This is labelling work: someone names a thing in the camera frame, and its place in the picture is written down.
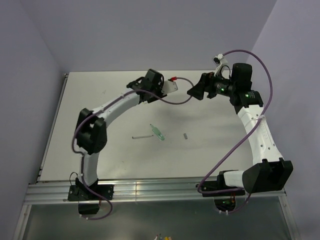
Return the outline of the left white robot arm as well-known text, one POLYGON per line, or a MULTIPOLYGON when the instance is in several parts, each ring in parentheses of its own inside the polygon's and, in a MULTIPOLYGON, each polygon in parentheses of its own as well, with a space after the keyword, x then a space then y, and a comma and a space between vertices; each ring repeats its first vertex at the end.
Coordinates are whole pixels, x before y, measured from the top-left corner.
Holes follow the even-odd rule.
POLYGON ((126 90, 116 99, 93 110, 84 108, 80 111, 71 142, 72 151, 81 155, 75 180, 79 195, 86 200, 101 196, 97 190, 97 167, 99 154, 107 144, 108 126, 130 108, 166 97, 164 85, 164 76, 149 69, 145 76, 128 83, 126 90))

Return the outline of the green translucent marker pen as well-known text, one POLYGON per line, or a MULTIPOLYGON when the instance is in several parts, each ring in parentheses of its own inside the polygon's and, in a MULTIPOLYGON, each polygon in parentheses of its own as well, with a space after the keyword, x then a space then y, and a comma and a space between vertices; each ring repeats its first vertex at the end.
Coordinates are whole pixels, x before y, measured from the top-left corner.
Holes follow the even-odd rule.
POLYGON ((151 127, 153 133, 154 133, 161 141, 164 141, 164 140, 165 140, 164 135, 161 133, 161 131, 160 131, 156 126, 154 126, 153 124, 150 124, 150 127, 151 127))

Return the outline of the white grey-tip pen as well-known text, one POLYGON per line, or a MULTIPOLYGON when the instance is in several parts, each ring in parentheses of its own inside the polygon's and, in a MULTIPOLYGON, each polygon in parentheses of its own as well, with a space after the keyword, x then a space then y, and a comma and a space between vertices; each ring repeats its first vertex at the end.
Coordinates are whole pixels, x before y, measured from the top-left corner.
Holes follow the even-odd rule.
POLYGON ((150 135, 132 136, 131 138, 132 138, 133 140, 136 140, 136 139, 151 138, 151 137, 153 137, 153 136, 154 136, 153 134, 150 134, 150 135))

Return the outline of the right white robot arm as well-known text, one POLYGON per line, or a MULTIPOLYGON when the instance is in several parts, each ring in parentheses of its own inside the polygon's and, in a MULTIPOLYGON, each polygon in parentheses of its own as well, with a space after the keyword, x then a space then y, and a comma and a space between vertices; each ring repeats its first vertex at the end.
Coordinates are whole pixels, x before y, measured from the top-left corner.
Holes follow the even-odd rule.
POLYGON ((224 78, 219 70, 203 73, 199 82, 187 91, 197 100, 202 100, 205 93, 209 99, 217 95, 229 97, 252 151, 252 166, 247 170, 220 171, 211 186, 205 186, 203 179, 197 190, 204 196, 280 191, 293 172, 292 162, 284 160, 273 140, 264 116, 267 107, 260 93, 251 89, 252 72, 250 64, 235 63, 229 78, 224 78))

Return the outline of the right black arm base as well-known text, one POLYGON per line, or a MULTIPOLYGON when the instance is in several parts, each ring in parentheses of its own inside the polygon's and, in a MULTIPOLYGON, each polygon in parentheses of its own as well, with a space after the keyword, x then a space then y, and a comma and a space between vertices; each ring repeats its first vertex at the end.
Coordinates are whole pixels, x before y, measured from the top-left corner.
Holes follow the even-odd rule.
POLYGON ((226 186, 222 181, 205 181, 200 188, 204 198, 213 198, 214 205, 218 212, 229 213, 236 209, 237 196, 244 196, 246 192, 237 187, 226 186))

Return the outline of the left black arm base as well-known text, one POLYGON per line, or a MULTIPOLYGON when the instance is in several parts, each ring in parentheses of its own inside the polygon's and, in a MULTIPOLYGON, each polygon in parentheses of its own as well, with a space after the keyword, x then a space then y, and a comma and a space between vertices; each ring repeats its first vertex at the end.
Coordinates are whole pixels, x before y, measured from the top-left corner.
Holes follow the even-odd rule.
MULTIPOLYGON (((105 197, 108 200, 112 200, 114 193, 114 185, 98 184, 95 192, 97 192, 99 195, 105 197)), ((101 210, 101 203, 103 199, 100 196, 97 196, 89 192, 87 189, 83 191, 78 186, 71 185, 69 188, 67 201, 77 202, 78 213, 84 216, 91 217, 93 215, 96 215, 101 210)))

